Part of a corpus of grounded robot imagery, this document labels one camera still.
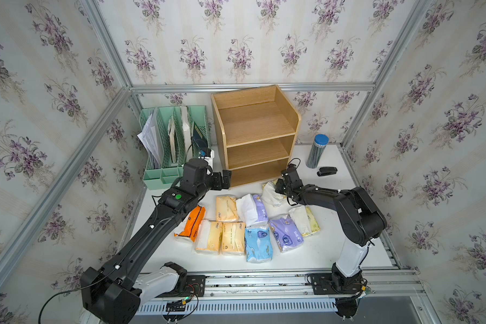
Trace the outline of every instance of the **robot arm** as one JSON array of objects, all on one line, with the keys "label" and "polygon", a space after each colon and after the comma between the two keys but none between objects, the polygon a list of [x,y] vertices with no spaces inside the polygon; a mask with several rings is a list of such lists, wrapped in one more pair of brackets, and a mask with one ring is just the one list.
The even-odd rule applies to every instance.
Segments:
[{"label": "robot arm", "polygon": [[379,237],[387,226],[385,217],[361,187],[334,190],[303,185],[293,164],[281,174],[284,180],[278,180],[276,192],[297,204],[316,205],[337,212],[347,240],[333,264],[332,287],[337,293],[345,291],[350,282],[360,277],[360,264],[367,255],[371,238]]},{"label": "robot arm", "polygon": [[162,194],[149,219],[130,241],[99,270],[90,267],[83,273],[81,287],[89,286],[81,290],[83,307],[104,322],[125,324],[141,301],[175,288],[179,278],[187,274],[175,263],[168,262],[159,271],[138,277],[140,271],[207,191],[230,187],[230,176],[227,170],[223,175],[213,173],[203,159],[189,160],[183,167],[180,186],[173,184]]}]

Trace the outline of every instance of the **wooden shelf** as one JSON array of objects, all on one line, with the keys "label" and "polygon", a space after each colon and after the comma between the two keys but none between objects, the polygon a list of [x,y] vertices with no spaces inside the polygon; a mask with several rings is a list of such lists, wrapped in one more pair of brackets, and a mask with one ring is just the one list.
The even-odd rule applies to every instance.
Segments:
[{"label": "wooden shelf", "polygon": [[278,177],[301,115],[277,85],[211,94],[218,153],[232,186]]},{"label": "wooden shelf", "polygon": [[227,148],[294,135],[294,129],[276,102],[221,109]]},{"label": "wooden shelf", "polygon": [[288,158],[293,136],[227,148],[228,169],[235,170]]},{"label": "wooden shelf", "polygon": [[281,171],[286,169],[288,159],[248,166],[232,171],[231,188],[259,181],[279,178]]}]

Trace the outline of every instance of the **shelf compartment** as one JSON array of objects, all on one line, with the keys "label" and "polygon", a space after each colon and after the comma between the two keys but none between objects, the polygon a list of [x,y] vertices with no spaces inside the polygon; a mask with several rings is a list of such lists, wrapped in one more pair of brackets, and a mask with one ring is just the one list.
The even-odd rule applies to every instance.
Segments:
[{"label": "shelf compartment", "polygon": [[275,102],[220,110],[227,148],[294,135],[293,128]]},{"label": "shelf compartment", "polygon": [[232,171],[231,188],[255,182],[279,178],[281,171],[286,169],[288,159],[262,163]]},{"label": "shelf compartment", "polygon": [[235,170],[246,166],[286,159],[290,156],[295,135],[269,139],[256,143],[227,148],[228,169]]}]

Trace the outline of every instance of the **wall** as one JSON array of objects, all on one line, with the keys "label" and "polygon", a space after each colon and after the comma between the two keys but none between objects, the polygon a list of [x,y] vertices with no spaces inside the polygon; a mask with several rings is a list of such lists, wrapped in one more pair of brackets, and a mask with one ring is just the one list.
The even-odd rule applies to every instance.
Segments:
[{"label": "wall", "polygon": [[[0,252],[120,89],[83,13],[75,1],[0,2]],[[139,129],[124,107],[1,292],[4,323],[34,322],[117,248],[142,186]],[[80,312],[72,294],[44,318]]]},{"label": "wall", "polygon": [[486,1],[428,10],[348,153],[443,323],[486,323]]},{"label": "wall", "polygon": [[[373,81],[414,2],[98,3],[133,84],[189,84]],[[181,95],[184,104],[207,105],[212,118],[207,95],[147,95],[141,101],[169,106],[177,102],[166,98],[172,95]],[[311,143],[318,132],[340,142],[365,92],[288,96],[303,114],[301,143]]]},{"label": "wall", "polygon": [[[302,115],[297,143],[312,143],[313,137],[326,134],[331,142],[340,143],[349,128],[356,111],[365,97],[365,91],[323,91],[323,92],[285,92]],[[210,128],[210,137],[216,143],[212,103],[210,94],[203,93],[166,93],[139,96],[144,108],[205,105]]]}]

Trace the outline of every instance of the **black cable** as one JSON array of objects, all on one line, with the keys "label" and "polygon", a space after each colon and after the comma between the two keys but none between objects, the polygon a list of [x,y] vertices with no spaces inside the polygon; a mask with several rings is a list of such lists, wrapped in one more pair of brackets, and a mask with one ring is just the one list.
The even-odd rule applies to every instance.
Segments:
[{"label": "black cable", "polygon": [[196,296],[196,306],[194,307],[193,311],[190,312],[189,314],[185,315],[184,317],[182,317],[180,320],[183,320],[184,318],[188,317],[190,314],[193,314],[194,311],[198,308],[198,304],[200,303],[200,299],[198,299],[198,295],[197,294],[194,294]]},{"label": "black cable", "polygon": [[295,169],[297,170],[297,168],[299,167],[299,165],[301,164],[301,160],[299,158],[293,158],[290,160],[290,162],[288,162],[288,165],[290,165],[290,163],[293,161],[293,160],[299,160],[299,163],[296,165]]},{"label": "black cable", "polygon": [[104,276],[103,278],[99,279],[97,282],[92,282],[91,284],[89,284],[88,286],[84,286],[84,287],[80,287],[80,288],[76,288],[76,289],[71,289],[71,290],[65,290],[65,291],[60,291],[54,295],[52,295],[51,298],[49,298],[45,304],[43,304],[41,310],[40,310],[40,314],[38,315],[38,324],[41,324],[41,313],[43,313],[43,310],[45,309],[45,306],[47,306],[47,304],[52,300],[52,298],[56,297],[57,295],[61,295],[63,293],[70,293],[70,292],[74,292],[74,291],[78,291],[78,290],[82,290],[82,289],[85,289],[85,288],[89,288],[93,285],[97,285],[99,282],[103,281],[104,279],[106,279],[109,275],[112,274],[113,271],[115,271],[116,269],[113,269],[112,271],[110,271],[109,274],[107,274],[106,276]]}]

